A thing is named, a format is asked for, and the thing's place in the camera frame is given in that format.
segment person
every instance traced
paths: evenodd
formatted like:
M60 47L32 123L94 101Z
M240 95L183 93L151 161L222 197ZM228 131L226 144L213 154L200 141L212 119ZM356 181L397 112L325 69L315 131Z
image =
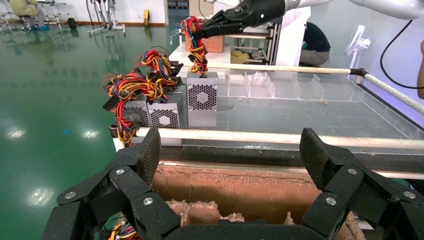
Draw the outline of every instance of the person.
M419 68L418 77L416 79L416 86L419 88L424 88L424 40L421 42L421 67ZM424 89L418 89L418 97L424 99Z
M327 62L330 57L330 44L317 25L306 22L303 42L299 59L301 65L319 66Z
M36 30L36 26L33 17L38 18L38 28L41 31L49 30L49 26L44 24L43 12L37 8L37 0L10 0L10 7L13 13L18 17L25 17L26 22L32 30Z

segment orange box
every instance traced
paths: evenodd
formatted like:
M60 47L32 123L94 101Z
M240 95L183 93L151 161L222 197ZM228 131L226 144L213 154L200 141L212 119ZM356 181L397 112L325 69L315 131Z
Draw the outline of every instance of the orange box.
M202 38L201 42L209 53L222 53L224 51L224 36L212 36L209 38ZM192 42L185 36L185 51L189 51L189 46Z

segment clear plastic compartment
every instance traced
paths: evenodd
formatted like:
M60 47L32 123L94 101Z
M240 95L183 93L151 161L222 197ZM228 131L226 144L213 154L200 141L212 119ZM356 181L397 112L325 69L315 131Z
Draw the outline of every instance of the clear plastic compartment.
M347 77L344 76L343 79L347 81L347 86L353 90L352 97L349 101L362 102L362 99L364 99L365 91Z
M340 78L321 78L319 85L324 89L322 100L325 101L344 101L351 100L354 90L348 84L349 80L344 76Z
M299 99L301 100L322 100L324 96L324 89L320 86L320 78L317 75L310 77L303 77L305 74L299 74L297 81L299 82Z
M256 72L248 75L247 79L250 84L249 97L269 99L274 94L274 84L266 72Z
M300 94L299 82L293 72L281 72L273 79L274 98L297 100Z
M226 78L225 72L218 71L218 96L227 97L228 96L228 80Z
M249 97L250 85L246 75L228 76L228 97Z

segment green epoxy floor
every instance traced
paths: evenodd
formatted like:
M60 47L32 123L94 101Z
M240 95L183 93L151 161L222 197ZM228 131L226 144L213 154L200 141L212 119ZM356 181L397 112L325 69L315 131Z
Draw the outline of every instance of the green epoxy floor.
M173 51L182 18L170 17L168 27L127 27L125 38L90 38L85 26L78 37L61 38L56 27L0 34L0 239L40 239L57 195L112 159L114 116L102 109L102 76L129 72L152 46Z

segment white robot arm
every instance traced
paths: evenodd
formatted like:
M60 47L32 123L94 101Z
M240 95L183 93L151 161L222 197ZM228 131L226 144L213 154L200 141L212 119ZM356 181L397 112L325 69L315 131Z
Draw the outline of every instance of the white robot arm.
M238 0L205 0L209 3L234 5ZM256 27L283 16L287 11L311 7L332 0L242 0L237 6L221 10L194 33L195 39L235 34L246 27ZM405 20L424 16L424 0L349 0L379 13Z
M300 0L296 8L326 4L332 0ZM379 13L397 18L412 20L424 16L424 0L349 0Z

